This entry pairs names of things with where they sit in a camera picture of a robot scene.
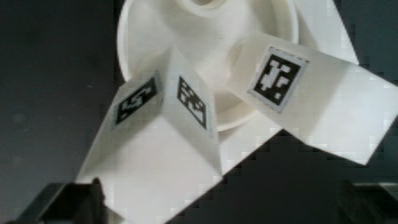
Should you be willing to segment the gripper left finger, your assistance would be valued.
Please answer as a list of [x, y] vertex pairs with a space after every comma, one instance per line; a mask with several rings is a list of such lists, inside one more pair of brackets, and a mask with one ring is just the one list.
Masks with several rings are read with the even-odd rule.
[[89, 183], [50, 183], [11, 224], [107, 224], [100, 179]]

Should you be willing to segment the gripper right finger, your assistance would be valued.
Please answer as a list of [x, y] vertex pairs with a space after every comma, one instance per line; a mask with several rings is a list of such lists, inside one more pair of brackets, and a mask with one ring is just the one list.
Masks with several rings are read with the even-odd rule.
[[336, 224], [398, 224], [398, 183], [341, 183]]

